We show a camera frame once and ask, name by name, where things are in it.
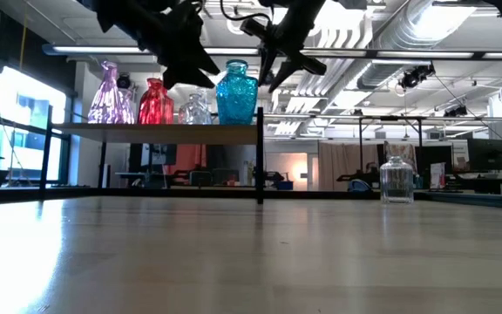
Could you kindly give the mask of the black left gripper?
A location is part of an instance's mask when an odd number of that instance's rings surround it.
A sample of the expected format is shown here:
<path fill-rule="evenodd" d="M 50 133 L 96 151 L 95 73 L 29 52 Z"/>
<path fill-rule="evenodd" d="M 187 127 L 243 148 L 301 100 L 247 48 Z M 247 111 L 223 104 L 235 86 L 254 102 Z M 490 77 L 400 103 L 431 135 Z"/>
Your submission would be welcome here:
<path fill-rule="evenodd" d="M 169 66 L 163 73 L 163 86 L 170 90 L 177 84 L 214 88 L 215 84 L 201 70 L 220 73 L 216 63 L 200 43 L 202 0 L 151 0 L 150 4 L 169 4 L 169 12 L 147 7 L 149 24 L 138 31 L 140 50 L 150 51 L 161 65 Z"/>

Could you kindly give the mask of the clear round glass vase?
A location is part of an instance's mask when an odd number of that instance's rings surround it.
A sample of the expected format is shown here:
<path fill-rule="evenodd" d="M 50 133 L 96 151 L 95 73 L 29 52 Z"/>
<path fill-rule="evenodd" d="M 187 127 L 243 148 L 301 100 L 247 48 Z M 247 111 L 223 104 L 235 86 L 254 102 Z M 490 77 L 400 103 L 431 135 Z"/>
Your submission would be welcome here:
<path fill-rule="evenodd" d="M 206 114 L 202 104 L 202 97 L 197 94 L 191 94 L 186 104 L 179 109 L 178 122 L 182 125 L 204 125 Z"/>

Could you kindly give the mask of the teal flask-shaped glass vase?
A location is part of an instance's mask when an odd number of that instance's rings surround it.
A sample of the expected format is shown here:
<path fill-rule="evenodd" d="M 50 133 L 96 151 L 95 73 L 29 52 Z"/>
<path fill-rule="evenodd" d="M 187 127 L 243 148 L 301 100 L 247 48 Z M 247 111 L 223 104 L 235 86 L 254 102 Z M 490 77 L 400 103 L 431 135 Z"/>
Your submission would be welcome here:
<path fill-rule="evenodd" d="M 247 75 L 248 63 L 231 59 L 226 75 L 216 86 L 218 116 L 221 125 L 251 125 L 257 102 L 258 80 Z"/>

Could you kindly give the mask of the red square fluted glass vase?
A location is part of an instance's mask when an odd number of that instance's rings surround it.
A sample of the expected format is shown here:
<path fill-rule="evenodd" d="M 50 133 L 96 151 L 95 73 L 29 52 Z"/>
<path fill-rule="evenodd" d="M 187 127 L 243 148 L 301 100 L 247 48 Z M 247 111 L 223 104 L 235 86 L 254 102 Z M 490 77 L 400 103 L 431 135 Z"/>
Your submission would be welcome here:
<path fill-rule="evenodd" d="M 138 122 L 142 125 L 159 125 L 165 117 L 166 88 L 159 78 L 147 80 L 148 89 L 139 102 Z"/>

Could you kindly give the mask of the pink twisted glass vase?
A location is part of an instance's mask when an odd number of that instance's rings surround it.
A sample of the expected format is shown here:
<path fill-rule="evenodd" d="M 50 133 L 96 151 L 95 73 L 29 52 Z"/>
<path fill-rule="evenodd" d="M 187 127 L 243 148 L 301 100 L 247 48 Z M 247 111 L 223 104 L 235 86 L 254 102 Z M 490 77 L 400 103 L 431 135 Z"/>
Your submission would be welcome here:
<path fill-rule="evenodd" d="M 121 97 L 122 119 L 125 124 L 134 124 L 135 118 L 132 110 L 132 91 L 130 89 L 119 89 Z"/>

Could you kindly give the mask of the tall pink glass vase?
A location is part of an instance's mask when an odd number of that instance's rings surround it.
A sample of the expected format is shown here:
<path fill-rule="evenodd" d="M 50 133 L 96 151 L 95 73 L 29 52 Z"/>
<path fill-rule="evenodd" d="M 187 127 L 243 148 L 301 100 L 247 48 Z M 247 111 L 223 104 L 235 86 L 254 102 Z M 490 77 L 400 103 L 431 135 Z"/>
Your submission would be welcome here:
<path fill-rule="evenodd" d="M 124 124 L 123 104 L 117 86 L 118 68 L 111 61 L 102 63 L 103 79 L 88 112 L 91 124 Z"/>

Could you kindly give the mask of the clear glass jar vase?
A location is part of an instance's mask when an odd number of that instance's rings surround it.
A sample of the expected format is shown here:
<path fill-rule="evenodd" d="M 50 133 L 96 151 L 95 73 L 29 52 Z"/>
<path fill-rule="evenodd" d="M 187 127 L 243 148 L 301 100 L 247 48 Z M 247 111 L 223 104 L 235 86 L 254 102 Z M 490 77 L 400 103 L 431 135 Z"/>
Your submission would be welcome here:
<path fill-rule="evenodd" d="M 380 167 L 381 201 L 383 203 L 413 203 L 413 167 L 400 156 L 391 156 Z"/>

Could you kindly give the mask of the beige curtain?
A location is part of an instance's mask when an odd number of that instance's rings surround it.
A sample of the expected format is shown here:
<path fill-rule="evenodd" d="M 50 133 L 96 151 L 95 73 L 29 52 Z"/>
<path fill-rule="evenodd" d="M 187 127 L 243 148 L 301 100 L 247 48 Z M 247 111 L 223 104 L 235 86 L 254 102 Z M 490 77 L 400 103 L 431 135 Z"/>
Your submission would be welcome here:
<path fill-rule="evenodd" d="M 343 174 L 366 171 L 369 163 L 378 165 L 376 145 L 363 145 L 363 161 L 360 161 L 360 145 L 337 141 L 321 141 L 318 144 L 319 189 L 321 191 L 347 192 L 348 181 L 337 181 Z"/>

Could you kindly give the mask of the black low equipment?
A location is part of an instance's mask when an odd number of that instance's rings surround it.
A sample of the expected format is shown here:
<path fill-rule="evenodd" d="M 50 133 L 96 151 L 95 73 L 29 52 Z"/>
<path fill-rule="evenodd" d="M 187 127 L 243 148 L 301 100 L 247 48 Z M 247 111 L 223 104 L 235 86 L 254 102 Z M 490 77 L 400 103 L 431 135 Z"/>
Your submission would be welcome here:
<path fill-rule="evenodd" d="M 380 181 L 379 166 L 374 162 L 370 162 L 367 164 L 365 171 L 357 170 L 354 174 L 342 174 L 336 179 L 337 182 L 353 180 L 364 181 L 369 185 L 378 183 Z"/>

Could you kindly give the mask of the colourful patterned cloth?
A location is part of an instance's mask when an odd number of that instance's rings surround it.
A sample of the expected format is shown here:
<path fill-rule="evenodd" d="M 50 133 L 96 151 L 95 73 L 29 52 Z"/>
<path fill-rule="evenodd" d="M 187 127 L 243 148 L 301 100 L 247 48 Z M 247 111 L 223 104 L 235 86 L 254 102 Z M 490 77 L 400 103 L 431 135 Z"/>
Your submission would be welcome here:
<path fill-rule="evenodd" d="M 400 144 L 385 141 L 383 148 L 387 160 L 390 160 L 391 157 L 400 157 L 403 162 L 411 165 L 415 164 L 417 161 L 416 147 L 411 144 Z"/>

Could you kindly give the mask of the large window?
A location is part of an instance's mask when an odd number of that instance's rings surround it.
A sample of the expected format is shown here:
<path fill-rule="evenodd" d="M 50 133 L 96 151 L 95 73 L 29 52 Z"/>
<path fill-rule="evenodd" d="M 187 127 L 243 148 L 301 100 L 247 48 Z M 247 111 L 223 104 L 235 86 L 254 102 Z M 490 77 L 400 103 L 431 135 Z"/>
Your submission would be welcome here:
<path fill-rule="evenodd" d="M 0 71 L 0 175 L 4 186 L 35 186 L 43 172 L 45 130 L 67 121 L 65 93 L 23 72 Z"/>

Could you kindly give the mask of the white standing sign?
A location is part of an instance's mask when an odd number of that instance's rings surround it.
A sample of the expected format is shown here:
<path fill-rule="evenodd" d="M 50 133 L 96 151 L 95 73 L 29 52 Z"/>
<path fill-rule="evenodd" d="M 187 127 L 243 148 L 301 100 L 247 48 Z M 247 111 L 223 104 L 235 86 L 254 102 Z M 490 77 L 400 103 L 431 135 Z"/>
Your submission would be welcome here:
<path fill-rule="evenodd" d="M 444 162 L 432 163 L 430 166 L 430 189 L 443 189 L 445 187 L 446 164 Z"/>

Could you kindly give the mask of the dark office desk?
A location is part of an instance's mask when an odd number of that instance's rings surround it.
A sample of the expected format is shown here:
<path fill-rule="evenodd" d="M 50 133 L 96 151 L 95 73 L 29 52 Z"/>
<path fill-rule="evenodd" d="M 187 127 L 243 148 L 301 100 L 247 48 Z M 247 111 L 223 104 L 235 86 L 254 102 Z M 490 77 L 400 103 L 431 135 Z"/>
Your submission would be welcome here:
<path fill-rule="evenodd" d="M 464 179 L 459 176 L 445 179 L 443 188 L 429 188 L 430 192 L 463 193 L 473 191 L 475 194 L 502 195 L 502 178 Z"/>

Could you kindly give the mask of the black workstation frame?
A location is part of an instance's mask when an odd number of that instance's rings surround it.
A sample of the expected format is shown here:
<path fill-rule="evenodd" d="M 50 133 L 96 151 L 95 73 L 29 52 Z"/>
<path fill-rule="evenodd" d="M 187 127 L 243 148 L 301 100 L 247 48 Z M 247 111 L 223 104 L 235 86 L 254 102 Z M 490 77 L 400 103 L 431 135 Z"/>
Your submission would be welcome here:
<path fill-rule="evenodd" d="M 273 114 L 264 117 L 265 140 L 443 141 L 490 133 L 502 117 L 355 116 Z"/>

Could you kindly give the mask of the silver air duct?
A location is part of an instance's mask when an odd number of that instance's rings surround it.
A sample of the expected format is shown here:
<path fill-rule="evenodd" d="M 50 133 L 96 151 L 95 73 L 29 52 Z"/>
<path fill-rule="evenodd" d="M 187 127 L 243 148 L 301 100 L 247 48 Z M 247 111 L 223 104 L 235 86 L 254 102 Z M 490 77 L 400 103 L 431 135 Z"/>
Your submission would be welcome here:
<path fill-rule="evenodd" d="M 430 50 L 449 37 L 475 7 L 434 6 L 435 0 L 410 0 L 374 40 L 376 50 Z"/>

